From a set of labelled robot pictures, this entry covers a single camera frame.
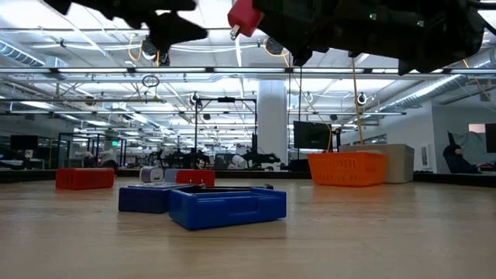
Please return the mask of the dark blue plastic case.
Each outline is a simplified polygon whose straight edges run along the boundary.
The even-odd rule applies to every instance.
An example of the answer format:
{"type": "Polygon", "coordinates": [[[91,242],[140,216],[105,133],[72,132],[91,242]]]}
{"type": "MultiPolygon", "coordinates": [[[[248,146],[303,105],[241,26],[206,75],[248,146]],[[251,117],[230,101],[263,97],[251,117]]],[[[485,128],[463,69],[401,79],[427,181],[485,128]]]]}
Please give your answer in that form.
{"type": "Polygon", "coordinates": [[[119,189],[118,210],[120,212],[138,212],[164,214],[169,211],[170,192],[172,190],[195,189],[193,184],[141,184],[119,189]]]}

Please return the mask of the pink wall charger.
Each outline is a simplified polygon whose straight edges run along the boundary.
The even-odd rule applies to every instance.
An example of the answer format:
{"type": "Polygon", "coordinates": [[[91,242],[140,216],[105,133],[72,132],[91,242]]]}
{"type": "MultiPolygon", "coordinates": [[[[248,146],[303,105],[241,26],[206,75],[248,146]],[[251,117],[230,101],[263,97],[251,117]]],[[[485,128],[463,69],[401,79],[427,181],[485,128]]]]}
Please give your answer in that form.
{"type": "Polygon", "coordinates": [[[236,40],[240,34],[251,37],[263,16],[261,11],[253,7],[253,0],[236,0],[227,15],[231,39],[236,40]]]}

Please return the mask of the white building column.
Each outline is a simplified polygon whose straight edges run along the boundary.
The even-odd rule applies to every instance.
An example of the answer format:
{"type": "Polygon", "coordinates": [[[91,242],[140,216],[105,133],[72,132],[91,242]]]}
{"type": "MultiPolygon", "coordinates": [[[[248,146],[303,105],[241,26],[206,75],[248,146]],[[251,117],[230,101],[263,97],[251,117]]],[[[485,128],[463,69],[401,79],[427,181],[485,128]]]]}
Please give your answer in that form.
{"type": "Polygon", "coordinates": [[[257,148],[288,163],[288,92],[284,81],[262,80],[257,94],[257,148]]]}

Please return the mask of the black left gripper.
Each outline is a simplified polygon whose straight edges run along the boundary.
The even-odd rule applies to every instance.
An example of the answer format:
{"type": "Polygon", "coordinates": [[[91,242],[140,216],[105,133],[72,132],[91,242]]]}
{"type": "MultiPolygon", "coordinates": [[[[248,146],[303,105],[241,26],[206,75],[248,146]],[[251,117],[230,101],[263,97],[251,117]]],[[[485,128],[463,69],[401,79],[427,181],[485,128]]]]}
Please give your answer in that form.
{"type": "MultiPolygon", "coordinates": [[[[91,8],[96,3],[114,10],[173,10],[191,11],[197,7],[195,0],[42,0],[51,8],[66,15],[72,4],[91,8]]],[[[208,30],[180,17],[176,12],[152,15],[146,20],[150,42],[161,52],[167,52],[177,43],[202,40],[208,30]]]]}

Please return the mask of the orange plastic basket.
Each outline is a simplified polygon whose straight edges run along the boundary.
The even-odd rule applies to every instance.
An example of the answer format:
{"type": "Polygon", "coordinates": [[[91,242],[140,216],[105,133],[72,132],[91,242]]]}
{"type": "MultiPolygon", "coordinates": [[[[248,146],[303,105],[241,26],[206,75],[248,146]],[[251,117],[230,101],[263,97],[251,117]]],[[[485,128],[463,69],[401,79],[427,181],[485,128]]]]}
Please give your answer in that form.
{"type": "Polygon", "coordinates": [[[388,158],[381,153],[311,153],[307,155],[315,184],[368,187],[383,184],[388,158]]]}

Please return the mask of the purple wall charger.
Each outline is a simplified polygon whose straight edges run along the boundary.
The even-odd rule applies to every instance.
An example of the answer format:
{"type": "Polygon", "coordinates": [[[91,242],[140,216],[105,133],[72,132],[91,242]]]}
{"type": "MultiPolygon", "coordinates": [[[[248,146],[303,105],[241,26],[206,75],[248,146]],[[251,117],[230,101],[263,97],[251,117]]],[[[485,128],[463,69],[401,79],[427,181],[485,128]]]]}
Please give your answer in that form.
{"type": "Polygon", "coordinates": [[[161,167],[142,167],[139,178],[143,183],[155,183],[164,180],[164,169],[161,167]]]}

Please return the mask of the black background monitor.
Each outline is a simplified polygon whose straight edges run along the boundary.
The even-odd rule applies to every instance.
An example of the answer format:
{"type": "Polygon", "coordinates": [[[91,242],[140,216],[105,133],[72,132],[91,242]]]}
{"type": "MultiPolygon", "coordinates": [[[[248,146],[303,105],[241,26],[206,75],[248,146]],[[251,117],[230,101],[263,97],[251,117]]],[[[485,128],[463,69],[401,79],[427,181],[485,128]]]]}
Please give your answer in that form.
{"type": "Polygon", "coordinates": [[[38,140],[37,135],[11,135],[10,148],[12,150],[36,150],[38,140]]]}

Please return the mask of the person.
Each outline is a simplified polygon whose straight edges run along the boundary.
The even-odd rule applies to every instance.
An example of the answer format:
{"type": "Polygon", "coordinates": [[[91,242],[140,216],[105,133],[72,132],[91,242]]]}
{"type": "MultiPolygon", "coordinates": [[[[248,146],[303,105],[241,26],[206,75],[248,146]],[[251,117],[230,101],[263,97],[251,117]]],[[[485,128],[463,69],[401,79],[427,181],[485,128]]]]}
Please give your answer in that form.
{"type": "Polygon", "coordinates": [[[443,157],[451,174],[479,174],[479,165],[471,164],[463,157],[463,150],[448,132],[449,145],[443,151],[443,157]]]}

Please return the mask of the black standing monitor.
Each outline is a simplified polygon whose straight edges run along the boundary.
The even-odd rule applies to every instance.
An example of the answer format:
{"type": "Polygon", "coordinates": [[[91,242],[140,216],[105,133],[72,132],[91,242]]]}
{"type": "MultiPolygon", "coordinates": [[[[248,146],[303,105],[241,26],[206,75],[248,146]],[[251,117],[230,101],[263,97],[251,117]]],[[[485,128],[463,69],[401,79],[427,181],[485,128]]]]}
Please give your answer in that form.
{"type": "Polygon", "coordinates": [[[298,149],[332,149],[332,129],[325,123],[293,122],[294,147],[298,149]]]}

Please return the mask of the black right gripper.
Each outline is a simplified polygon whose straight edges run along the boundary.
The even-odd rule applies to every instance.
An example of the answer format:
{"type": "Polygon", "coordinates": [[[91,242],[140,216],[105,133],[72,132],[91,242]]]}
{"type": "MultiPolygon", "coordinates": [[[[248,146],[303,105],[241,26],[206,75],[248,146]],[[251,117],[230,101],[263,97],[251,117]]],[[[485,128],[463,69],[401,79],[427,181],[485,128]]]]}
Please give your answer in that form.
{"type": "MultiPolygon", "coordinates": [[[[258,29],[290,51],[348,50],[336,25],[349,0],[253,0],[258,29]]],[[[358,40],[348,51],[398,60],[398,73],[429,73],[476,54],[485,20],[471,0],[356,0],[358,40]]]]}

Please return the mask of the grey cloth backdrop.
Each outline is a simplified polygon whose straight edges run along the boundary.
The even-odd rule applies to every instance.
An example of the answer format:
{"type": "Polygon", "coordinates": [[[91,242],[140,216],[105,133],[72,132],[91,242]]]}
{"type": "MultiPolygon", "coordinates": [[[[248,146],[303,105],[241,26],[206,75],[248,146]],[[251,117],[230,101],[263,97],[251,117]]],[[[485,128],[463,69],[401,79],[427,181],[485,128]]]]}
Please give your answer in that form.
{"type": "Polygon", "coordinates": [[[461,146],[463,157],[471,164],[496,164],[496,153],[488,153],[484,133],[454,133],[456,144],[461,146]]]}

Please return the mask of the black desk monitor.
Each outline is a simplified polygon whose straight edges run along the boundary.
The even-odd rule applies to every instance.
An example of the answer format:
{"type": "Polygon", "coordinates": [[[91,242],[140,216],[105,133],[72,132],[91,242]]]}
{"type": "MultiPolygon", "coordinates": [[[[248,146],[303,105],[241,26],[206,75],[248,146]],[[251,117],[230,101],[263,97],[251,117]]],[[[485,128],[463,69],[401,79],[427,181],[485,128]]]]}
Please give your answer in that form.
{"type": "Polygon", "coordinates": [[[486,150],[496,153],[496,123],[485,124],[486,150]]]}

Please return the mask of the black aluminium table frame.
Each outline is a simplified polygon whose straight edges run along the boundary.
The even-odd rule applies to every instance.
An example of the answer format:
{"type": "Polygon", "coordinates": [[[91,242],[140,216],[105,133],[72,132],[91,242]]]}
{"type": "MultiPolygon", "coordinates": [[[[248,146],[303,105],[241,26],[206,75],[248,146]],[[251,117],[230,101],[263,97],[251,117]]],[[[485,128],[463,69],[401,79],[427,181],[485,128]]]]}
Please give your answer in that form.
{"type": "MultiPolygon", "coordinates": [[[[0,183],[54,180],[56,170],[0,170],[0,183]]],[[[222,179],[311,179],[309,172],[266,172],[248,170],[215,170],[215,177],[222,179]]],[[[496,188],[496,174],[434,174],[416,171],[413,181],[431,184],[496,188]]]]}

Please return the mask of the blue cased digital display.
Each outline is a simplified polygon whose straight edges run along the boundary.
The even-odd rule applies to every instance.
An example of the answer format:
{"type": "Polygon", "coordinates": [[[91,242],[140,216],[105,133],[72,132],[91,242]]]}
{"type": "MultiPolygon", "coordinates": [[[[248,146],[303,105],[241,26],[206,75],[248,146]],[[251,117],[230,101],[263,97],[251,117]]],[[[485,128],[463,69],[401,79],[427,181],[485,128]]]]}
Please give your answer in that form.
{"type": "Polygon", "coordinates": [[[269,222],[287,216],[287,193],[266,188],[208,193],[173,190],[169,216],[188,230],[269,222]]]}

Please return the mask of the red wall charger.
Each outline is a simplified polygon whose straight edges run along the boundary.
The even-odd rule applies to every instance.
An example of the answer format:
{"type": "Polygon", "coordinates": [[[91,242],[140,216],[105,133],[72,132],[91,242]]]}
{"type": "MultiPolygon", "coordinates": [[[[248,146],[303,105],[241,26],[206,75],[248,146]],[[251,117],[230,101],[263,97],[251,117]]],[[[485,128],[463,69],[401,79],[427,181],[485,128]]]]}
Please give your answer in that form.
{"type": "Polygon", "coordinates": [[[111,168],[59,168],[55,188],[59,190],[91,190],[112,188],[115,171],[111,168]]]}
{"type": "Polygon", "coordinates": [[[207,188],[212,188],[215,186],[215,172],[213,170],[180,169],[176,173],[176,182],[204,185],[207,188]]]}

